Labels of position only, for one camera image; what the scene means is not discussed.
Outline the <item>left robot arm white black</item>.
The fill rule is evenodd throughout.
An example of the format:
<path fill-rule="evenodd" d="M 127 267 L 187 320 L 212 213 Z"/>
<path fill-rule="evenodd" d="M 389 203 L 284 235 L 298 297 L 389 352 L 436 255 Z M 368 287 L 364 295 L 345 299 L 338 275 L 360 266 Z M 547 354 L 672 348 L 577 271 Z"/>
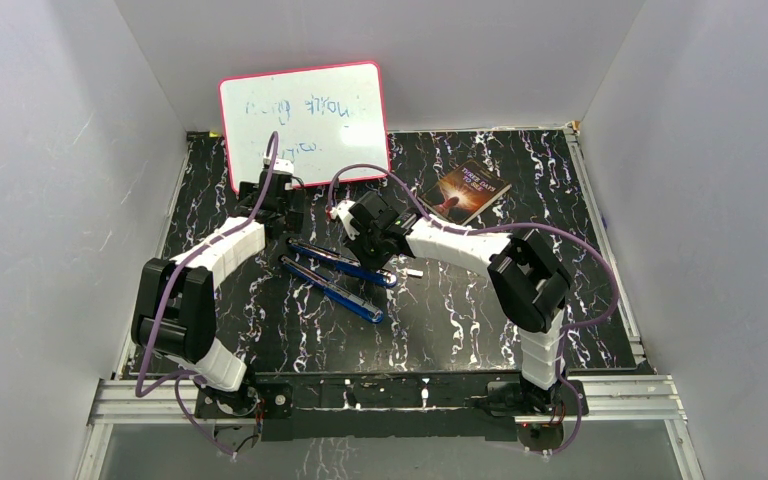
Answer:
<path fill-rule="evenodd" d="M 293 167 L 278 160 L 257 184 L 241 183 L 240 215 L 183 254 L 149 260 L 141 272 L 132 341 L 193 372 L 235 416 L 254 411 L 259 391 L 245 362 L 216 336 L 215 291 L 269 241 L 300 230 L 303 194 L 293 181 Z"/>

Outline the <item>whiteboard with pink frame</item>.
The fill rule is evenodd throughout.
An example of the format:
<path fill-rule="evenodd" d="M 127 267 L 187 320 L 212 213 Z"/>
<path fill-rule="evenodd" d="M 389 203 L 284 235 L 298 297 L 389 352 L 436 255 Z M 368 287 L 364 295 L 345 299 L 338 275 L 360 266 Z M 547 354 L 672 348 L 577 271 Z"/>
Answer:
<path fill-rule="evenodd" d="M 267 144 L 307 186 L 376 179 L 390 167 L 379 66 L 372 62 L 226 78 L 218 85 L 229 182 L 260 177 Z"/>

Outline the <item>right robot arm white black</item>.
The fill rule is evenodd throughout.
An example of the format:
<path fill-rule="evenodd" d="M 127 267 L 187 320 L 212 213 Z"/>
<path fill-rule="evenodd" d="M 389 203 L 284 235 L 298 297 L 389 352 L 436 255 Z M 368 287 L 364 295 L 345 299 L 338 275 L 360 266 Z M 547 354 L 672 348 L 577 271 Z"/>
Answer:
<path fill-rule="evenodd" d="M 342 225 L 344 245 L 369 270 L 408 256 L 487 278 L 504 317 L 517 328 L 522 350 L 518 385 L 490 395 L 489 408 L 547 414 L 561 403 L 560 327 L 571 277 L 536 230 L 480 233 L 416 208 L 399 211 L 373 192 L 339 202 L 328 216 Z"/>

